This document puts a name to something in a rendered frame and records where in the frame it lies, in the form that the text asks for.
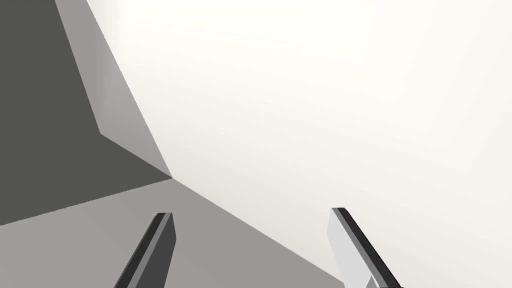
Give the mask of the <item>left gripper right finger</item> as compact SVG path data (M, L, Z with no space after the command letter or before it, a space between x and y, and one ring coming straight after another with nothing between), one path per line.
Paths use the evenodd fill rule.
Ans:
M344 288L403 288L346 208L331 209L327 238Z

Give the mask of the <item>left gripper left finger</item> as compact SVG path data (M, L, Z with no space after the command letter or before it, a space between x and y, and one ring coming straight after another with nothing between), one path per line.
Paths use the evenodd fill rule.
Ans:
M173 214L157 213L113 288L165 288L176 241Z

